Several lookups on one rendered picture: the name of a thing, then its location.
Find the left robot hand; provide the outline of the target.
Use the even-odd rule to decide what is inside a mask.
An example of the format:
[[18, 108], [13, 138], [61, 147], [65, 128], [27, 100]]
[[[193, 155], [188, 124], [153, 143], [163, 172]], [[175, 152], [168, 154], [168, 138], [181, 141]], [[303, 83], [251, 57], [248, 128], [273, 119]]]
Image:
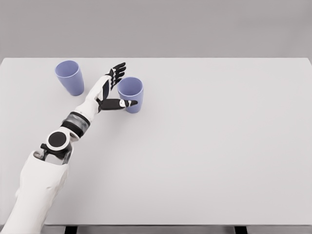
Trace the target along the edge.
[[122, 80], [125, 70], [126, 63], [123, 62], [101, 76], [86, 96], [84, 103], [81, 105], [82, 110], [97, 114], [102, 110], [122, 110], [137, 105], [137, 100], [108, 98], [113, 88]]

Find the lavender plastic cup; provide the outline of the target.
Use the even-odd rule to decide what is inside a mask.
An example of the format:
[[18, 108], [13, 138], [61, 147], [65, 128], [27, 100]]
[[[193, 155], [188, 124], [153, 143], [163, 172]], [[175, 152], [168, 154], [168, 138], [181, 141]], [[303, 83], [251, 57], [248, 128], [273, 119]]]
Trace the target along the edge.
[[135, 100], [137, 104], [126, 108], [126, 111], [134, 114], [138, 113], [142, 107], [144, 88], [141, 80], [135, 77], [123, 78], [117, 85], [117, 90], [121, 99]]
[[70, 95], [79, 96], [84, 92], [82, 72], [77, 62], [62, 61], [55, 67], [55, 74]]

